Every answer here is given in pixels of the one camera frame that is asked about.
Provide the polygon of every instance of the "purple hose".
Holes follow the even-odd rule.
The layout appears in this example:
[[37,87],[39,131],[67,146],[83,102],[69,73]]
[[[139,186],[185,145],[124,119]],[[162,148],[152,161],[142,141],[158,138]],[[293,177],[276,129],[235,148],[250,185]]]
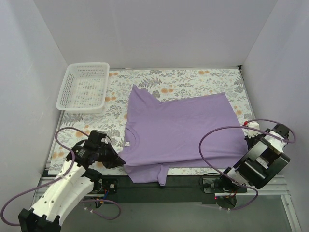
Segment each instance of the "purple hose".
[[[249,122],[254,122],[254,121],[268,121],[268,122],[273,122],[273,123],[276,123],[276,124],[280,124],[279,122],[276,122],[276,121],[273,121],[273,120],[268,120],[268,119],[254,119],[254,120],[250,120],[248,121]],[[199,145],[198,145],[198,150],[199,150],[199,154],[201,155],[202,159],[211,167],[213,168],[214,170],[216,170],[218,173],[220,173],[221,175],[225,176],[226,178],[230,179],[232,182],[236,182],[233,178],[229,177],[228,175],[226,175],[225,173],[221,172],[219,169],[215,168],[214,166],[212,166],[206,159],[205,157],[203,156],[203,153],[202,153],[202,150],[201,150],[201,145],[202,145],[202,142],[204,141],[204,139],[210,135],[211,133],[214,133],[216,131],[220,131],[220,130],[223,130],[223,129],[231,129],[231,128],[241,128],[241,129],[247,129],[247,130],[252,130],[252,131],[257,131],[257,132],[260,132],[262,134],[265,134],[265,135],[269,135],[271,137],[274,137],[276,139],[279,139],[281,140],[279,137],[273,135],[273,134],[270,134],[270,133],[267,133],[265,131],[262,131],[262,130],[258,130],[258,129],[255,129],[255,128],[250,128],[250,127],[245,127],[245,126],[226,126],[226,127],[220,127],[220,128],[217,128],[217,129],[214,129],[212,131],[209,131],[207,134],[205,134],[201,141],[199,142]],[[286,140],[286,139],[283,139],[284,142],[287,142],[287,143],[295,143],[296,141],[296,136],[295,136],[295,133],[289,129],[289,131],[293,134],[294,136],[294,140]],[[256,195],[246,204],[244,205],[241,205],[239,207],[235,207],[235,208],[232,208],[232,209],[227,209],[227,208],[223,208],[225,210],[238,210],[238,209],[242,209],[248,205],[250,205],[252,202],[254,202],[254,200],[258,197],[259,195],[259,192],[253,188],[253,187],[250,187],[250,186],[244,186],[244,185],[241,185],[241,184],[238,184],[238,183],[235,183],[236,185],[238,185],[239,187],[242,187],[242,188],[246,188],[246,189],[252,189],[256,192]]]
[[[68,174],[69,171],[72,169],[73,164],[74,164],[74,161],[75,161],[75,154],[74,154],[74,152],[72,151],[72,149],[70,149],[70,148],[64,146],[64,145],[58,140],[58,134],[59,134],[59,132],[60,132],[60,131],[63,131],[63,130],[66,130],[66,129],[73,129],[73,130],[76,130],[76,131],[78,131],[78,132],[80,132],[80,133],[82,133],[82,134],[84,134],[85,136],[88,137],[88,135],[87,135],[85,132],[83,132],[83,131],[81,131],[81,130],[79,130],[79,129],[76,129],[76,128],[74,128],[74,127],[63,127],[63,128],[59,129],[59,130],[55,133],[55,140],[56,140],[56,142],[57,142],[60,146],[62,146],[64,149],[67,149],[68,151],[70,151],[70,153],[72,154],[72,163],[71,163],[71,165],[69,166],[69,169],[67,169],[67,171],[63,174],[64,176],[65,176],[66,174]],[[7,225],[9,225],[9,226],[20,226],[19,224],[17,224],[17,223],[11,223],[11,222],[7,221],[7,220],[4,218],[4,210],[5,210],[5,208],[8,206],[8,204],[11,203],[11,202],[12,202],[13,200],[15,200],[16,198],[18,198],[18,197],[20,197],[20,196],[22,196],[22,195],[25,195],[26,193],[29,193],[29,192],[35,191],[35,190],[37,190],[37,189],[40,189],[40,188],[46,187],[46,186],[48,186],[48,185],[51,185],[51,184],[57,182],[58,180],[61,180],[61,177],[60,177],[60,178],[57,178],[57,179],[55,179],[55,180],[52,180],[52,181],[50,181],[50,182],[48,182],[48,183],[46,183],[46,184],[43,184],[43,185],[37,186],[37,187],[35,187],[35,188],[31,188],[31,189],[29,189],[29,190],[27,190],[27,191],[21,192],[21,193],[17,194],[16,196],[13,196],[11,199],[9,199],[9,200],[4,204],[4,206],[3,206],[2,209],[1,209],[1,213],[0,213],[1,220],[2,220],[5,224],[7,224]]]
[[80,203],[86,203],[86,202],[109,202],[109,203],[112,203],[112,204],[115,204],[117,207],[118,207],[118,209],[119,209],[119,212],[118,212],[118,214],[116,215],[116,216],[114,216],[114,217],[107,217],[107,216],[105,216],[105,215],[103,215],[103,214],[101,214],[101,213],[99,213],[99,212],[97,212],[97,211],[95,211],[95,210],[92,210],[92,213],[94,213],[94,214],[96,214],[96,215],[99,215],[101,218],[104,218],[104,219],[106,219],[106,220],[114,220],[114,219],[116,219],[116,218],[118,218],[120,215],[121,215],[121,207],[120,207],[120,205],[118,204],[118,203],[116,203],[116,202],[113,202],[113,201],[110,201],[110,200],[85,200],[85,201],[81,201]]

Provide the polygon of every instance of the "purple cable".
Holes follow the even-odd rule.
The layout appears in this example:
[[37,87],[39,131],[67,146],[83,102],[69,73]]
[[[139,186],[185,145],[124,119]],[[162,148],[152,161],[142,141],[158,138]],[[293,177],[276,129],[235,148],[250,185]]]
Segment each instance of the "purple cable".
[[[273,121],[273,120],[268,120],[268,119],[254,119],[254,120],[248,121],[248,123],[249,123],[249,122],[254,122],[254,121],[268,121],[268,122],[273,122],[273,123],[276,123],[276,124],[281,124],[281,123],[279,123],[279,122],[276,122],[276,121]],[[223,208],[223,209],[225,209],[225,210],[238,210],[238,209],[242,209],[242,208],[244,208],[244,207],[250,205],[252,202],[254,202],[254,200],[258,197],[259,192],[258,192],[255,188],[253,188],[253,187],[244,186],[244,185],[238,184],[233,178],[229,177],[229,176],[226,175],[225,173],[221,172],[219,169],[217,169],[217,168],[215,168],[214,166],[212,166],[212,165],[205,159],[205,157],[203,156],[202,150],[201,150],[202,142],[204,141],[204,139],[205,139],[208,135],[210,135],[211,133],[214,133],[214,132],[216,132],[216,131],[220,131],[220,130],[223,130],[223,129],[231,129],[231,128],[241,128],[241,129],[247,129],[247,130],[257,131],[257,132],[260,132],[260,133],[262,133],[262,134],[269,135],[269,136],[274,137],[274,138],[276,138],[276,139],[282,140],[282,141],[284,141],[284,142],[286,142],[286,143],[295,143],[295,141],[296,141],[296,136],[295,136],[295,133],[294,133],[291,129],[289,129],[289,131],[290,131],[290,132],[293,134],[293,136],[294,136],[294,140],[292,140],[292,141],[291,141],[291,140],[286,140],[286,139],[281,139],[281,138],[279,138],[278,136],[275,136],[275,135],[273,135],[273,134],[270,134],[270,133],[268,133],[268,132],[265,132],[265,131],[262,131],[262,130],[258,130],[258,129],[255,129],[255,128],[250,128],[250,127],[245,127],[245,126],[226,126],[226,127],[220,127],[220,128],[214,129],[214,130],[212,130],[212,131],[209,131],[207,134],[205,134],[205,135],[202,137],[202,139],[201,139],[201,141],[199,142],[199,145],[198,145],[199,154],[201,155],[202,159],[203,159],[211,168],[213,168],[214,170],[216,170],[218,173],[220,173],[221,175],[225,176],[226,178],[230,179],[232,182],[235,182],[235,184],[238,185],[239,187],[246,188],[246,189],[252,189],[252,190],[254,190],[254,191],[256,192],[256,195],[255,195],[249,202],[247,202],[247,203],[244,204],[244,205],[241,205],[241,206],[239,206],[239,207],[235,207],[235,208],[232,208],[232,209]]]
[[[57,142],[60,146],[62,146],[64,149],[67,149],[68,151],[70,151],[70,153],[72,154],[72,163],[71,163],[71,165],[69,166],[69,169],[67,169],[67,171],[63,174],[63,176],[65,176],[66,174],[69,173],[69,171],[72,169],[73,164],[74,164],[74,161],[75,161],[75,154],[74,154],[74,152],[72,151],[72,149],[70,149],[70,148],[64,146],[64,145],[58,140],[58,134],[59,134],[59,132],[60,132],[60,131],[63,131],[63,130],[66,130],[66,129],[73,129],[73,130],[76,130],[76,131],[78,131],[78,132],[80,132],[80,133],[82,133],[82,134],[84,134],[85,136],[88,137],[88,135],[87,135],[85,132],[83,132],[83,131],[81,131],[81,130],[79,130],[79,129],[76,129],[76,128],[74,128],[74,127],[63,127],[63,128],[59,129],[59,130],[55,133],[55,140],[56,140],[56,142]],[[46,186],[48,186],[48,185],[51,185],[51,184],[57,182],[58,180],[61,180],[61,177],[60,177],[60,178],[57,178],[57,179],[55,179],[55,180],[52,180],[52,181],[50,181],[50,182],[48,182],[48,183],[46,183],[46,184],[43,184],[43,185],[37,186],[37,187],[35,187],[35,188],[31,188],[31,189],[29,189],[29,190],[27,190],[27,191],[21,192],[21,193],[17,194],[16,196],[13,196],[11,199],[9,199],[9,200],[4,204],[4,206],[3,206],[2,209],[1,209],[1,213],[0,213],[1,220],[2,220],[5,224],[7,224],[7,225],[9,225],[9,226],[20,226],[19,224],[17,224],[17,223],[11,223],[11,222],[7,221],[7,220],[4,218],[4,210],[5,210],[5,208],[8,206],[8,204],[11,203],[11,202],[12,202],[13,200],[15,200],[16,198],[22,196],[22,195],[25,195],[25,194],[27,194],[27,193],[29,193],[29,192],[32,192],[32,191],[35,191],[35,190],[37,190],[37,189],[40,189],[40,188],[46,187]]]
[[101,214],[101,213],[99,213],[99,212],[97,212],[95,210],[87,208],[89,211],[92,210],[92,213],[95,213],[96,215],[99,215],[101,218],[104,218],[106,220],[114,220],[114,219],[118,218],[121,215],[121,207],[116,202],[113,202],[113,201],[110,201],[110,200],[85,200],[85,201],[81,201],[80,203],[86,203],[86,202],[109,202],[109,203],[112,203],[112,204],[116,205],[118,207],[118,209],[119,209],[119,212],[114,217],[107,217],[107,216],[105,216],[105,215],[103,215],[103,214]]

